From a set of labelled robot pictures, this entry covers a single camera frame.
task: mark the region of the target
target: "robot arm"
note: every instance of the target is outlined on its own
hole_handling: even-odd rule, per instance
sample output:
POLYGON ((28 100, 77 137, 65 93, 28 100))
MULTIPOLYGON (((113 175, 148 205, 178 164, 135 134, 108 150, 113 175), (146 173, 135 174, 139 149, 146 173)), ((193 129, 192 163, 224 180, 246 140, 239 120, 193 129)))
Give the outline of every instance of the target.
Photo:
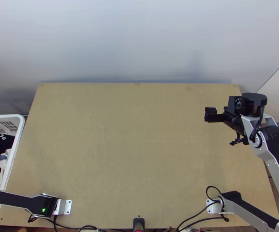
MULTIPOLYGON (((215 108, 205 108, 205 121, 223 122, 234 129, 238 137, 231 145, 239 142, 250 145, 265 162, 279 193, 279 127, 271 116, 264 114, 266 103, 267 98, 262 94, 232 96, 223 114, 217 114, 215 108), (265 127, 260 127, 262 119, 266 121, 265 127)), ((211 205, 209 213, 235 213, 261 232, 279 232, 279 219, 245 202, 239 192, 221 193, 217 200, 220 204, 211 205)))

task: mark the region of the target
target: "cable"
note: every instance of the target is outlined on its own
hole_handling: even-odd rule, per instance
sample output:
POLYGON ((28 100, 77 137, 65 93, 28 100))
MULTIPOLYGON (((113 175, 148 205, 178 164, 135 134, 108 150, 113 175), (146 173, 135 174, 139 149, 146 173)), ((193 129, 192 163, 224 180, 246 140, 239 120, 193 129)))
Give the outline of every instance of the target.
POLYGON ((220 201, 214 200, 214 199, 212 199, 210 196, 208 196, 208 190, 209 190, 210 188, 216 189, 216 190, 219 192, 219 194, 221 195, 221 192, 220 192, 220 190, 219 190, 217 187, 210 185, 210 186, 208 186, 208 187, 206 188, 206 195, 207 195, 207 197, 208 197, 211 201, 220 202, 220 201))
POLYGON ((252 132, 249 136, 249 139, 254 143, 255 143, 255 136, 258 133, 258 129, 259 129, 259 127, 261 125, 261 122, 262 122, 262 119, 263 119, 263 114, 264 114, 264 108, 262 107, 261 112, 260 112, 260 119, 255 124, 255 127, 253 128, 253 130, 252 130, 252 132))
MULTIPOLYGON (((38 217, 32 217, 32 216, 33 215, 31 214, 29 219, 27 220, 28 223, 34 222, 34 221, 36 221, 36 219, 38 219, 38 217)), ((53 228, 55 229, 55 232, 58 232, 56 226, 59 226, 59 227, 65 228, 65 229, 69 229, 69 230, 78 230, 78 232, 80 232, 81 230, 97 230, 97 227, 92 226, 92 225, 85 225, 81 228, 74 228, 74 227, 67 227, 64 225, 60 225, 60 224, 56 223, 56 218, 57 218, 57 215, 54 216, 53 221, 50 219, 46 219, 46 218, 40 218, 40 219, 45 219, 45 220, 51 222, 53 224, 53 228)))
POLYGON ((182 228, 182 229, 179 229, 179 227, 180 227, 182 224, 184 224, 186 221, 189 221, 189 220, 191 220, 192 218, 195 218, 196 216, 199 216, 199 215, 200 215, 202 212, 204 212, 209 206, 214 205, 214 204, 218 204, 218 203, 219 203, 218 201, 212 202, 211 204, 207 205, 204 209, 202 209, 201 211, 199 211, 199 212, 198 212, 197 214, 195 214, 194 216, 192 216, 192 217, 190 217, 190 218, 187 218, 187 219, 184 220, 182 223, 180 223, 179 226, 177 226, 176 231, 177 231, 177 232, 180 232, 180 231, 182 231, 182 230, 184 230, 184 229, 186 229, 186 228, 189 228, 190 226, 187 225, 186 227, 184 227, 184 228, 182 228))
POLYGON ((196 222, 193 222, 192 224, 187 225, 186 227, 184 227, 183 229, 181 229, 181 230, 179 230, 179 231, 185 230, 185 229, 187 229, 187 228, 189 228, 189 227, 191 227, 191 226, 193 226, 193 225, 195 225, 195 224, 197 224, 197 223, 199 223, 199 222, 208 221, 208 220, 223 219, 224 221, 229 222, 229 219, 226 218, 223 214, 220 214, 220 215, 221 215, 221 217, 213 217, 213 218, 204 218, 204 219, 200 219, 200 220, 198 220, 198 221, 196 221, 196 222))
POLYGON ((193 222, 193 223, 191 223, 191 224, 185 226, 185 227, 182 228, 182 229, 179 229, 180 226, 181 226, 182 224, 184 224, 186 221, 189 221, 189 220, 191 220, 191 219, 193 219, 193 218, 199 216, 202 212, 204 212, 204 211, 205 211, 208 207, 210 207, 211 205, 220 203, 219 200, 214 200, 214 199, 212 199, 212 198, 208 195, 208 190, 209 190, 210 188, 216 189, 216 190, 219 192, 219 194, 221 195, 221 192, 220 192, 220 190, 219 190, 217 187, 212 186, 212 185, 208 186, 208 187, 206 188, 206 195, 207 195, 207 197, 212 201, 212 203, 209 204, 209 205, 207 205, 204 209, 202 209, 201 211, 199 211, 199 212, 198 212, 197 214, 195 214, 194 216, 192 216, 192 217, 190 217, 190 218, 184 220, 182 223, 180 223, 180 225, 176 228, 176 232, 181 232, 181 231, 183 231, 183 230, 185 230, 185 229, 187 229, 187 228, 189 228, 189 227, 191 227, 191 226, 193 226, 193 225, 195 225, 195 224, 197 224, 197 223, 199 223, 199 222, 202 222, 202 221, 213 220, 213 219, 223 219, 223 220, 226 221, 226 222, 229 221, 228 218, 224 217, 224 215, 221 214, 221 217, 211 217, 211 218, 200 219, 200 220, 198 220, 198 221, 196 221, 196 222, 193 222))
POLYGON ((120 229, 110 229, 110 230, 116 230, 116 231, 121 231, 121 232, 127 232, 125 230, 120 230, 120 229))

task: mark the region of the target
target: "gray wall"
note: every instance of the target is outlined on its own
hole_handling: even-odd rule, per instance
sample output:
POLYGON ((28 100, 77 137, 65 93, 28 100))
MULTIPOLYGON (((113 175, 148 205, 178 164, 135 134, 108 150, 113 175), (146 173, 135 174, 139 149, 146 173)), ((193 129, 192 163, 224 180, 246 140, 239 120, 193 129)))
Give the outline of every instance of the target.
POLYGON ((279 67, 279 1, 0 1, 0 113, 38 82, 221 82, 257 91, 279 67))

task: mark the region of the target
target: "tabletop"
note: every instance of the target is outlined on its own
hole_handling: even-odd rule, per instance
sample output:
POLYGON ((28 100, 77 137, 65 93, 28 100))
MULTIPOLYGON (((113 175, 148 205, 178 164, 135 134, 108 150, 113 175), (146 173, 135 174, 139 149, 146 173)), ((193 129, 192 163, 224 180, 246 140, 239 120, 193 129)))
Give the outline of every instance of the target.
MULTIPOLYGON (((70 227, 126 229, 140 216, 146 228, 175 228, 205 207, 209 185, 278 218, 262 160, 230 146, 236 133, 223 123, 204 122, 206 106, 221 113, 238 95, 234 84, 41 83, 7 191, 72 200, 57 219, 70 227)), ((3 206, 0 225, 52 227, 28 217, 3 206)), ((248 225, 228 218, 197 226, 248 225)))

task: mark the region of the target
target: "laundry basket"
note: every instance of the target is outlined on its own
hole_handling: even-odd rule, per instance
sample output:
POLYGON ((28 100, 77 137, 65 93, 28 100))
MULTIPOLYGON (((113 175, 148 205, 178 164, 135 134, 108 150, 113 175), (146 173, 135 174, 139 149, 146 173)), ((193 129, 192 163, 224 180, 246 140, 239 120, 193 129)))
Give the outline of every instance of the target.
POLYGON ((24 117, 19 114, 0 115, 0 133, 15 136, 11 152, 8 156, 7 165, 3 174, 3 179, 0 185, 0 190, 5 190, 12 165, 14 164, 15 154, 18 148, 19 140, 24 127, 24 117))

